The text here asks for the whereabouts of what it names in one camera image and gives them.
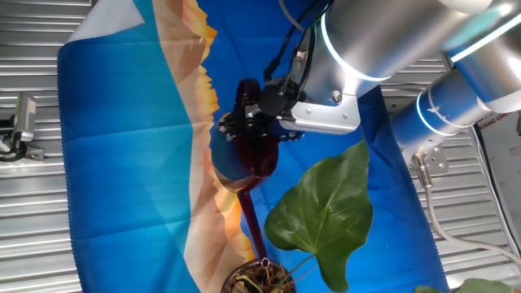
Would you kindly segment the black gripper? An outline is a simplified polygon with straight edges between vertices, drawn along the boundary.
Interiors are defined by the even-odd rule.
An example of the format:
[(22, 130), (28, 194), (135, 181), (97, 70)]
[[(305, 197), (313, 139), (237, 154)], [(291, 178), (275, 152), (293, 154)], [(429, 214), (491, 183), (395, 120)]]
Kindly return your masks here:
[(276, 81), (263, 89), (257, 79), (243, 80), (243, 114), (228, 112), (217, 123), (217, 137), (225, 142), (243, 138), (255, 141), (271, 135), (280, 142), (294, 142), (304, 132), (282, 127), (296, 103), (297, 88)]

